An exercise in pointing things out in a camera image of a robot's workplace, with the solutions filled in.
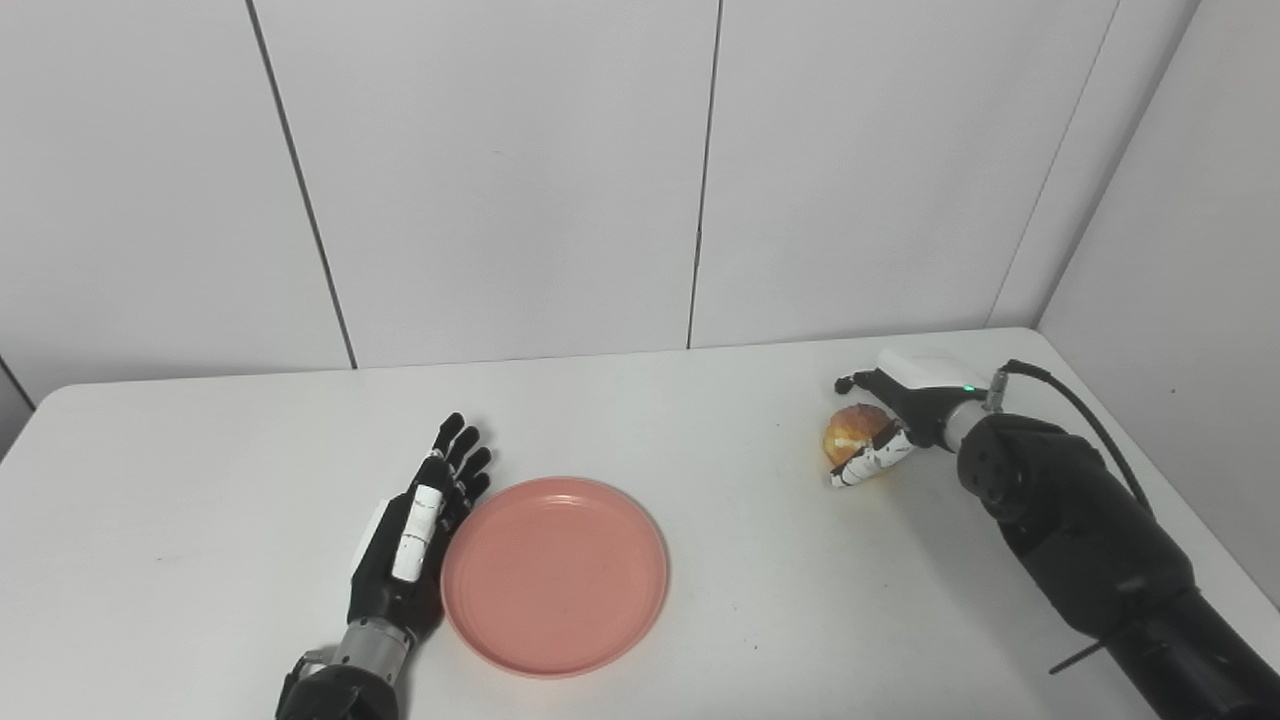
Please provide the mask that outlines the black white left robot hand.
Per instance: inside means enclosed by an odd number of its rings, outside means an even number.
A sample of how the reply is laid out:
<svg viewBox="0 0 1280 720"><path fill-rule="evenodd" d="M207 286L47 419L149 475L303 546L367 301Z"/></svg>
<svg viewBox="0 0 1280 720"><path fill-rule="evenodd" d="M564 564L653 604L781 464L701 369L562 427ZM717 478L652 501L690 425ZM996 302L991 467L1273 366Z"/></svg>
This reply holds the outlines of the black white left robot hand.
<svg viewBox="0 0 1280 720"><path fill-rule="evenodd" d="M348 621L381 620L413 643L439 626L445 553L490 487L492 451L480 439L460 413L440 424L412 480L374 527L351 579Z"/></svg>

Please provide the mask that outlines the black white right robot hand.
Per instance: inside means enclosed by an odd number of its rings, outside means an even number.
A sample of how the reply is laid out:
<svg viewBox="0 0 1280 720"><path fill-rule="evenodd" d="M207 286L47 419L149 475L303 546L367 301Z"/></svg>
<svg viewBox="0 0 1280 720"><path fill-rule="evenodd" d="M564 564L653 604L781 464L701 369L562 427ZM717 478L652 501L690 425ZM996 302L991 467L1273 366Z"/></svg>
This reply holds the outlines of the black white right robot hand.
<svg viewBox="0 0 1280 720"><path fill-rule="evenodd" d="M854 487L884 474L918 448L956 454L973 427L1000 409L1001 382L984 383L946 354L886 348L876 366L835 380L835 392L873 400L845 407L824 430L829 483Z"/></svg>

